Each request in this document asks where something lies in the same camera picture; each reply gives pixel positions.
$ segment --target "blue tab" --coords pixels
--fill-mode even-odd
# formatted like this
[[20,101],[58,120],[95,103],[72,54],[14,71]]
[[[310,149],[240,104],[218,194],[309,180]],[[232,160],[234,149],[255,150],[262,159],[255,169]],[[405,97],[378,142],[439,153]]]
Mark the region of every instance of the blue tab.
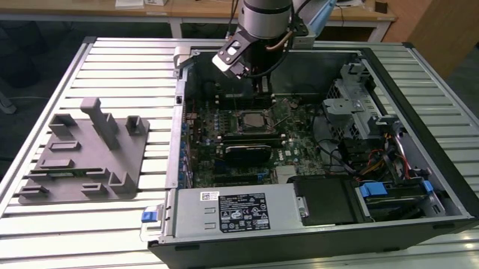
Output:
[[366,186],[361,186],[359,190],[361,190],[361,194],[362,194],[363,197],[370,196],[370,192],[367,191]]
[[386,190],[385,184],[382,182],[369,182],[365,183],[363,187],[366,187],[370,195],[386,195],[389,191]]
[[425,186],[425,189],[426,189],[426,192],[427,194],[433,193],[434,192],[434,187],[433,187],[433,184],[429,180],[425,180],[422,182],[423,186]]
[[158,217],[158,212],[156,211],[143,212],[143,214],[142,214],[142,222],[143,223],[156,222],[156,217]]

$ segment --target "aluminum extrusion table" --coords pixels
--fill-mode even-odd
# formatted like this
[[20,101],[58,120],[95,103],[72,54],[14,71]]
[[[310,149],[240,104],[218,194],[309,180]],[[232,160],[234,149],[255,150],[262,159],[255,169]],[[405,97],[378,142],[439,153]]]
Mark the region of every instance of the aluminum extrusion table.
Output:
[[[46,106],[19,155],[0,183],[0,268],[167,268],[140,241],[146,206],[163,202],[176,79],[175,47],[220,47],[223,40],[98,38],[84,43]],[[479,121],[414,48],[393,43],[317,43],[319,47],[370,47],[385,64],[411,105],[479,192]],[[27,184],[50,138],[55,113],[87,115],[83,97],[100,97],[104,112],[116,118],[150,120],[139,193],[134,200],[40,206],[19,204],[16,192]],[[379,96],[393,112],[385,96]],[[273,268],[478,268],[479,232],[439,236],[403,251],[309,259]]]

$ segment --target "metal bracket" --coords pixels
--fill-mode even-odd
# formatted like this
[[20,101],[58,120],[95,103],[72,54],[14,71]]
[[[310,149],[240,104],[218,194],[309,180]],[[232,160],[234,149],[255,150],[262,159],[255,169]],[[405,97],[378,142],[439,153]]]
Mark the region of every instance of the metal bracket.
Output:
[[176,47],[176,48],[175,48],[175,53],[174,53],[175,68],[179,68],[180,64],[182,64],[187,59],[190,59],[191,52],[192,52],[192,48],[191,48],[191,47]]

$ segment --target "floor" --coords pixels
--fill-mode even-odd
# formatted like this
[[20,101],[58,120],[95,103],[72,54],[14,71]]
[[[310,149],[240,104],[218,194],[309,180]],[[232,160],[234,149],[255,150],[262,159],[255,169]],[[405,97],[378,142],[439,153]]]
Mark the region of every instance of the floor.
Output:
[[[168,24],[39,22],[39,29],[48,43],[48,53],[34,57],[42,74],[40,82],[27,88],[15,89],[0,79],[0,89],[18,107],[14,115],[0,113],[0,179],[10,167],[30,130],[52,95],[71,60],[86,36],[104,37],[162,37],[170,38]],[[186,38],[222,38],[226,25],[186,24]],[[462,65],[447,79],[447,83],[473,112],[479,115],[479,49],[474,49]]]

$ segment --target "warning label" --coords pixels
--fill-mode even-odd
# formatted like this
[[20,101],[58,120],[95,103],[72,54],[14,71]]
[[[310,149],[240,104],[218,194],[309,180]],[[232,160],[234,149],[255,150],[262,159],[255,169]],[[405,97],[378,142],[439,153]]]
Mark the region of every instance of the warning label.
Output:
[[219,223],[224,233],[271,229],[265,193],[219,196]]

